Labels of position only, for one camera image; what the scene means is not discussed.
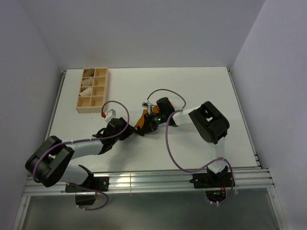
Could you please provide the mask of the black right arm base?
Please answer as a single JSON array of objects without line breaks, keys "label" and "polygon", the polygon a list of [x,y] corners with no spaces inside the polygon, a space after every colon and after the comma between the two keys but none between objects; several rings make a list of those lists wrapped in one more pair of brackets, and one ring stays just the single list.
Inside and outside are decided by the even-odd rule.
[{"label": "black right arm base", "polygon": [[236,185],[230,172],[194,173],[189,182],[193,184],[195,189],[213,189],[206,190],[205,193],[209,202],[216,205],[226,200],[226,189],[230,188],[232,191]]}]

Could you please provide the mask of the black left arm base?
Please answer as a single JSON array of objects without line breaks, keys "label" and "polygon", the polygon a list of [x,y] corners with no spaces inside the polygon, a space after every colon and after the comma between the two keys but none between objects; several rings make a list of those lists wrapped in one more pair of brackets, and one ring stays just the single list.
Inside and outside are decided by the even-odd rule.
[{"label": "black left arm base", "polygon": [[[94,195],[76,195],[75,203],[79,208],[84,208],[85,210],[98,210],[105,207],[109,202],[109,197],[105,193],[108,191],[109,187],[109,177],[92,177],[87,179],[83,184],[76,185],[73,183],[67,183],[65,187],[66,193],[81,193],[81,192],[94,192]],[[96,201],[97,195],[104,195],[106,201],[100,207],[89,208],[87,206],[92,206]]]}]

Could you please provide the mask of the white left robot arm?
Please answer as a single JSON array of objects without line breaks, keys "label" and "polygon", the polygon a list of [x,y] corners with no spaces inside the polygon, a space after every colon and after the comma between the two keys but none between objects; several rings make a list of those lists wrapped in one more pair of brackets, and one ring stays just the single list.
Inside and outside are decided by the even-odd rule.
[{"label": "white left robot arm", "polygon": [[70,166],[70,161],[83,156],[104,154],[117,141],[125,140],[134,131],[135,128],[120,117],[111,119],[105,128],[89,139],[65,142],[50,136],[27,160],[25,168],[45,187],[69,182],[76,184],[82,191],[89,191],[94,185],[93,173],[82,165]]}]

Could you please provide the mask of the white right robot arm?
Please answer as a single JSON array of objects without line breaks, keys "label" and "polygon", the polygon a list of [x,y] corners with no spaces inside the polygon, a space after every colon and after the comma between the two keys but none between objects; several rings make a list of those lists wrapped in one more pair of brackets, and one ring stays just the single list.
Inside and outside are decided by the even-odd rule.
[{"label": "white right robot arm", "polygon": [[[230,128],[226,117],[210,102],[191,109],[175,110],[167,97],[163,97],[153,105],[148,100],[142,103],[143,113],[135,125],[135,132],[144,136],[156,131],[161,124],[166,124],[165,143],[168,154],[176,167],[186,173],[196,173],[207,169],[208,183],[217,187],[224,181],[224,173],[230,166],[225,159],[225,137]],[[168,128],[193,124],[201,138],[211,144],[212,160],[197,170],[186,170],[175,161],[168,143]]]}]

